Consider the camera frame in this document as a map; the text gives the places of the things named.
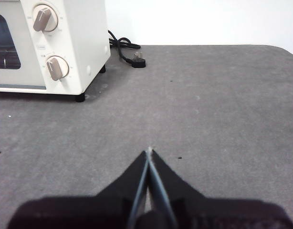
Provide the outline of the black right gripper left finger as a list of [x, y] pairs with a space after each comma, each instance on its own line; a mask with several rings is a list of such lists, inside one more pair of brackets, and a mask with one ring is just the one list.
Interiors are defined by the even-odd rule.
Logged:
[[145, 202], [147, 172], [147, 154], [143, 151], [97, 195], [29, 200], [18, 207], [8, 228], [131, 229]]

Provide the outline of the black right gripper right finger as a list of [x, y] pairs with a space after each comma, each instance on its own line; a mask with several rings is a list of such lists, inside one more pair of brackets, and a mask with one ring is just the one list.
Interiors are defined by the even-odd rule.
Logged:
[[293, 229], [277, 204], [257, 199], [210, 198], [179, 177], [153, 149], [148, 152], [154, 204], [178, 229]]

